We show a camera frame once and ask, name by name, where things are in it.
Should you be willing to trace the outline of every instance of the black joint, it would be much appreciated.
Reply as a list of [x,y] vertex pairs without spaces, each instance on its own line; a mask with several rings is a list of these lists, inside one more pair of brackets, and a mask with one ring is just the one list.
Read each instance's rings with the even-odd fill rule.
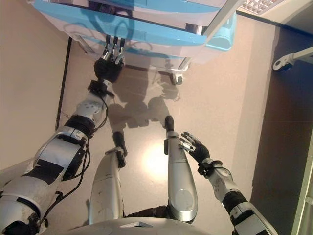
[[223,163],[219,160],[212,161],[210,164],[199,163],[198,172],[200,175],[203,175],[207,179],[214,172],[216,165],[223,165]]
[[64,141],[72,143],[72,144],[78,144],[81,147],[85,146],[85,143],[86,143],[85,138],[82,138],[81,140],[77,140],[74,137],[63,135],[63,134],[58,135],[58,139],[62,139]]
[[116,155],[118,159],[118,168],[123,168],[124,166],[126,166],[125,156],[120,151],[118,151]]
[[95,128],[94,123],[88,117],[80,115],[71,116],[65,123],[65,126],[69,126],[83,132],[88,138],[90,138]]
[[113,138],[115,147],[121,147],[124,150],[124,157],[126,157],[127,156],[127,149],[125,146],[125,140],[124,140],[123,134],[120,133],[119,131],[115,131],[113,133],[112,138]]
[[7,226],[2,233],[4,235],[35,235],[39,232],[39,217],[36,214],[31,214],[28,218],[29,223],[25,224],[22,221],[14,221]]
[[114,94],[109,92],[107,88],[108,86],[102,81],[95,80],[92,80],[88,86],[88,90],[97,96],[105,97],[106,95],[109,95],[111,98],[114,98]]
[[168,139],[164,140],[164,154],[168,155]]
[[34,177],[45,181],[48,185],[51,185],[59,177],[63,169],[64,168],[60,165],[43,159],[38,159],[35,167],[23,176]]
[[174,131],[174,119],[171,115],[166,116],[165,118],[165,129],[166,132]]
[[225,207],[228,214],[231,210],[240,203],[246,202],[247,200],[239,191],[231,191],[224,197],[222,204]]
[[117,44],[117,42],[118,42],[118,37],[114,36],[113,43]]
[[106,48],[108,48],[108,44],[110,43],[111,41],[111,36],[109,34],[106,35],[106,43],[107,43],[107,46]]
[[122,68],[122,64],[116,65],[114,61],[103,58],[99,58],[93,66],[94,73],[100,81],[107,80],[111,83],[117,81]]
[[125,38],[121,38],[120,46],[121,46],[121,47],[124,47],[124,46],[125,46]]
[[69,178],[72,178],[73,176],[75,176],[75,174],[77,173],[78,171],[78,168],[79,166],[81,165],[82,163],[82,159],[83,159],[83,156],[85,155],[85,151],[80,148],[77,153],[75,154],[74,158],[72,159],[72,161],[70,162],[66,172],[64,173],[64,176],[63,176],[63,181],[64,180],[67,180]]
[[[233,216],[230,217],[230,221],[235,227],[236,225],[240,224],[244,220],[248,219],[250,216],[254,215],[254,212],[252,210],[247,210],[243,212],[241,215],[239,215],[237,218],[234,218]],[[266,233],[258,233],[256,235],[269,235],[267,232]]]
[[169,208],[160,206],[155,208],[145,209],[136,213],[129,214],[127,217],[149,217],[149,218],[166,218],[170,219]]

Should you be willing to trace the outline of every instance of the white wall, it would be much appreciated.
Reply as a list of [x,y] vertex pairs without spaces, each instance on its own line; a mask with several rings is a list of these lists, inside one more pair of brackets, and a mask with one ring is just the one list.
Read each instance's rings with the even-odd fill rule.
[[260,17],[313,34],[312,14],[312,0],[284,0],[277,6],[260,15]]
[[26,0],[0,3],[0,169],[4,169],[33,157],[54,131],[67,36]]

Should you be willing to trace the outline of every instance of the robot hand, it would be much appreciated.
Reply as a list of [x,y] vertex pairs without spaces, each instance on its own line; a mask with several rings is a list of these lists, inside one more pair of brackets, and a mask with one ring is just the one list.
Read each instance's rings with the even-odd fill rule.
[[185,149],[198,163],[202,163],[204,159],[210,158],[209,150],[197,138],[186,131],[181,136],[187,140],[180,138],[182,142],[180,147]]
[[210,158],[209,150],[188,132],[181,134],[181,148],[197,162],[198,172],[210,181],[216,198],[223,204],[234,226],[235,235],[278,235],[271,224],[241,194],[228,169]]

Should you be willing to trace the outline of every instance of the black cable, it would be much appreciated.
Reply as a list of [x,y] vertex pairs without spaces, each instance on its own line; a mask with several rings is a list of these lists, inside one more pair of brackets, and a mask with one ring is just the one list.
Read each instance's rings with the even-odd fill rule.
[[97,94],[97,96],[102,100],[102,102],[106,106],[106,117],[104,118],[103,122],[100,123],[100,125],[93,130],[93,133],[95,133],[97,130],[99,130],[101,127],[103,127],[106,124],[108,116],[109,116],[109,108],[108,108],[107,103],[104,101],[101,95]]
[[79,182],[78,184],[76,185],[75,188],[73,188],[70,192],[68,192],[67,194],[63,195],[62,192],[59,192],[57,191],[56,194],[58,194],[56,200],[54,201],[54,203],[47,209],[47,211],[45,212],[42,220],[41,220],[41,223],[45,220],[45,218],[47,217],[47,215],[50,213],[50,211],[59,203],[61,202],[62,200],[64,200],[66,197],[68,197],[70,194],[72,194],[73,192],[75,192],[79,186],[81,185],[82,181],[83,181],[83,177],[84,177],[84,169],[87,169],[85,168],[85,164],[86,164],[86,160],[87,160],[87,155],[88,155],[89,152],[89,139],[87,140],[87,144],[86,144],[86,153],[85,153],[85,157],[84,157],[84,162],[83,162],[83,170],[81,172],[81,177],[79,179]]
[[[108,116],[109,116],[109,108],[108,108],[108,105],[106,104],[106,102],[104,101],[104,99],[102,98],[101,95],[97,94],[97,96],[103,101],[103,103],[105,104],[106,106],[106,117],[104,118],[104,120],[102,121],[102,123],[100,123],[100,125],[94,129],[93,133],[95,133],[97,130],[99,130],[101,127],[103,127],[105,125],[105,123],[107,122],[107,119],[108,119]],[[73,188],[70,192],[68,192],[67,194],[63,195],[62,192],[59,192],[59,191],[56,191],[56,194],[58,194],[56,200],[54,201],[54,203],[47,209],[47,211],[45,212],[42,220],[41,220],[41,223],[44,222],[45,218],[47,217],[47,215],[50,213],[50,211],[59,203],[61,202],[62,200],[64,200],[66,197],[68,197],[70,194],[72,194],[73,192],[75,192],[79,186],[81,185],[82,181],[83,181],[83,177],[84,177],[84,173],[85,171],[87,170],[87,168],[89,167],[90,165],[90,160],[91,160],[91,157],[90,157],[90,151],[89,151],[89,141],[90,141],[90,138],[87,139],[87,144],[86,144],[86,152],[85,152],[85,157],[84,157],[84,162],[83,162],[83,167],[82,167],[82,172],[67,179],[67,180],[71,180],[71,179],[75,179],[77,177],[80,176],[80,179],[79,179],[79,182],[78,184],[76,185],[75,188]]]

